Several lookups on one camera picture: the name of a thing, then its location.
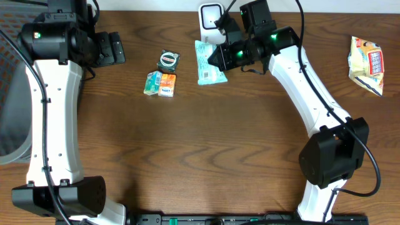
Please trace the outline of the teal Kleenex tissue pack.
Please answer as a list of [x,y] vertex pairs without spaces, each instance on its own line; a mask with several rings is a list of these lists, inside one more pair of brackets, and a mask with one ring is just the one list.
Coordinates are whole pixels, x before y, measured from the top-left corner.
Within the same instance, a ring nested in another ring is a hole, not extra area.
[[145,83],[145,87],[144,87],[144,94],[146,94],[148,96],[158,94],[162,75],[163,74],[160,71],[150,72],[147,75],[147,79],[146,79],[146,83]]

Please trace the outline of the green wipes pack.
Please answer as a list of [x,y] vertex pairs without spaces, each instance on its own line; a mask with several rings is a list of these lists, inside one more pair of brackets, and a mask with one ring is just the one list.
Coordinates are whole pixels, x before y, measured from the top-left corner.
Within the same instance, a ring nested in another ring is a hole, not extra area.
[[215,44],[209,44],[198,40],[195,41],[197,71],[199,78],[197,83],[199,85],[226,83],[228,81],[223,72],[221,72],[216,66],[208,63],[208,58],[215,49]]

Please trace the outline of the orange snack pack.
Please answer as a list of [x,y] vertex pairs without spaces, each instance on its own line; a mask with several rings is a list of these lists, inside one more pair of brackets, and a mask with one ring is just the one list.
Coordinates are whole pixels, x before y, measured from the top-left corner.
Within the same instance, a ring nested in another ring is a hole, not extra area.
[[161,76],[158,95],[164,97],[173,97],[175,82],[176,82],[175,74],[163,74]]

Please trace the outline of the yellow wet wipes pack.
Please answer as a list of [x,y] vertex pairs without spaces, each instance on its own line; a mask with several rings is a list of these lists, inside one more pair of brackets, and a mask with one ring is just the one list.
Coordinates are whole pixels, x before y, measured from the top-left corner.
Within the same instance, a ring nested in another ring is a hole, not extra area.
[[347,61],[349,78],[367,91],[382,97],[384,58],[380,45],[352,36]]

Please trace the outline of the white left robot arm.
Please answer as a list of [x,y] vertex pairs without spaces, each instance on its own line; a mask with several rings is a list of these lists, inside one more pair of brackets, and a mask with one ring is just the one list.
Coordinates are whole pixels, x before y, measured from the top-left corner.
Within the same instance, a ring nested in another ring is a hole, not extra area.
[[117,32],[96,32],[96,1],[48,1],[22,26],[13,48],[31,92],[31,159],[19,209],[57,224],[126,224],[128,210],[109,199],[101,176],[85,176],[78,146],[78,97],[84,72],[125,62]]

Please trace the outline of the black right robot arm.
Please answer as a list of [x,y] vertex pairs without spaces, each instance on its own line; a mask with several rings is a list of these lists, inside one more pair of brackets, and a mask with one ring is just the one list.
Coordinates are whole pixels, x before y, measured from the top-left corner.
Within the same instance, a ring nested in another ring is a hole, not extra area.
[[264,72],[279,81],[309,137],[299,154],[306,188],[297,218],[306,223],[354,224],[354,218],[335,216],[333,206],[368,153],[367,122],[352,118],[324,87],[308,61],[303,33],[277,27],[266,1],[249,2],[240,11],[242,26],[228,12],[216,20],[226,40],[217,45],[209,64],[223,72],[260,62]]

